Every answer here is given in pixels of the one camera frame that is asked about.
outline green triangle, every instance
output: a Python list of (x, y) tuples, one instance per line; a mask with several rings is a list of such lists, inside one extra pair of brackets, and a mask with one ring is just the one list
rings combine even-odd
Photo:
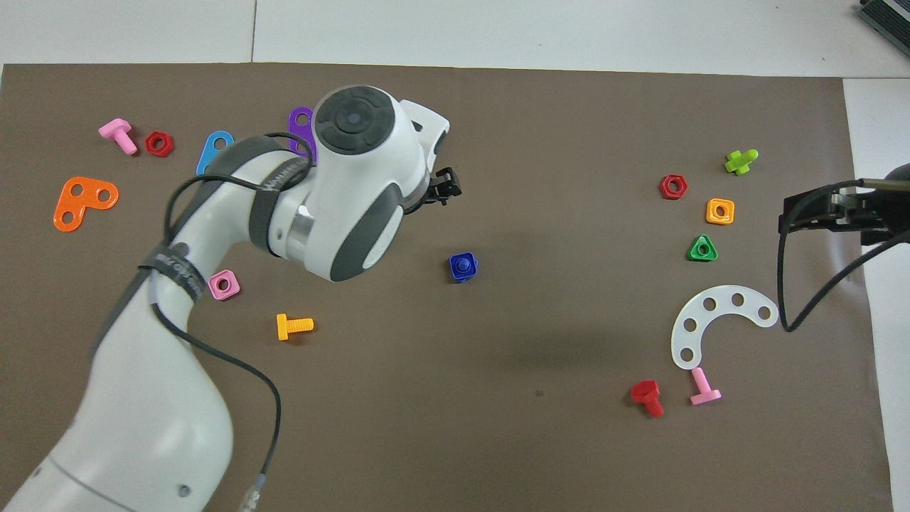
[(717, 250), (708, 235), (702, 235), (695, 239), (688, 256), (692, 261), (714, 261), (717, 259)]

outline white table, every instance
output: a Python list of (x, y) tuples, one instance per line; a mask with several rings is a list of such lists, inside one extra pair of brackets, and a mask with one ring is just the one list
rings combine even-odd
[[(0, 0), (0, 64), (283, 61), (843, 77), (856, 176), (880, 178), (910, 162), (910, 58), (857, 8), (845, 0)], [(866, 264), (865, 277), (895, 511), (910, 512), (910, 247)]]

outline toy part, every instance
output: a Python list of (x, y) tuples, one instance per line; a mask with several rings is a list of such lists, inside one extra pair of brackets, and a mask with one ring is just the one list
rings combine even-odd
[(465, 282), (477, 275), (477, 258), (471, 252), (463, 252), (449, 258), (452, 277), (457, 282)]
[(164, 158), (174, 150), (174, 138), (163, 131), (153, 131), (146, 137), (146, 153)]
[(136, 154), (138, 149), (136, 144), (134, 144), (126, 134), (131, 129), (133, 129), (133, 127), (129, 126), (129, 123), (121, 118), (116, 118), (99, 128), (98, 133), (107, 140), (115, 140), (117, 145), (120, 146), (127, 155), (133, 155)]
[[(222, 148), (217, 147), (220, 140), (224, 141), (225, 144)], [(202, 146), (202, 154), (199, 155), (199, 162), (196, 164), (196, 175), (201, 176), (202, 174), (205, 174), (206, 169), (208, 169), (208, 164), (212, 163), (212, 159), (218, 152), (233, 143), (234, 137), (224, 130), (213, 131), (208, 134), (206, 143)]]
[(234, 272), (223, 270), (216, 273), (208, 280), (208, 289), (216, 301), (226, 301), (240, 293), (240, 283)]
[(312, 318), (288, 320), (288, 316), (283, 312), (275, 315), (275, 321), (278, 323), (278, 338), (282, 342), (288, 340), (289, 333), (307, 333), (315, 327)]
[(720, 391), (711, 389), (711, 385), (708, 384), (708, 379), (704, 376), (704, 370), (702, 370), (701, 366), (692, 369), (692, 377), (695, 379), (695, 385), (698, 386), (698, 394), (690, 398), (692, 405), (704, 404), (721, 397)]
[(758, 151), (755, 149), (749, 149), (744, 154), (734, 151), (727, 155), (727, 163), (723, 164), (723, 166), (727, 169), (727, 172), (735, 172), (736, 176), (742, 176), (749, 172), (749, 164), (757, 158)]
[(687, 257), (692, 261), (714, 261), (717, 259), (717, 250), (711, 242), (708, 235), (702, 235), (695, 239), (692, 247), (689, 248)]
[(689, 189), (682, 174), (668, 174), (661, 180), (661, 195), (666, 200), (677, 200)]
[(636, 404), (643, 404), (648, 414), (652, 418), (663, 416), (663, 406), (657, 397), (661, 394), (661, 388), (657, 386), (657, 381), (641, 381), (632, 386), (632, 400)]
[[(315, 164), (318, 154), (316, 151), (316, 139), (313, 138), (313, 109), (310, 107), (297, 107), (291, 110), (290, 115), (288, 115), (288, 131), (309, 142), (309, 148), (313, 150), (313, 163)], [(301, 157), (307, 156), (307, 151), (301, 148), (293, 138), (288, 139), (288, 149)]]
[(733, 224), (735, 210), (736, 205), (733, 204), (733, 201), (711, 198), (708, 200), (708, 208), (704, 219), (711, 222), (711, 224)]
[[(673, 362), (683, 370), (692, 370), (701, 364), (704, 330), (715, 318), (725, 314), (744, 316), (759, 327), (777, 323), (777, 305), (761, 293), (736, 284), (709, 288), (692, 297), (673, 323), (670, 338)], [(683, 359), (683, 351), (691, 351), (692, 359)]]
[(54, 209), (54, 226), (69, 232), (82, 225), (86, 209), (107, 210), (120, 199), (116, 185), (100, 179), (70, 178), (60, 192), (60, 199)]

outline yellow screw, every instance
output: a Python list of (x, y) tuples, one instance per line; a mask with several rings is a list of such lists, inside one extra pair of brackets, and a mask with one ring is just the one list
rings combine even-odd
[(288, 320), (288, 316), (283, 312), (275, 315), (275, 320), (278, 322), (278, 338), (282, 342), (288, 340), (288, 333), (305, 333), (312, 331), (314, 326), (312, 318)]

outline blue cube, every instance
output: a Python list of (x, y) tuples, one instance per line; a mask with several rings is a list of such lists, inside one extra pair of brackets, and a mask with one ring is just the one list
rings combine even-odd
[(477, 275), (477, 258), (470, 252), (456, 254), (449, 258), (452, 277), (457, 282), (465, 282)]

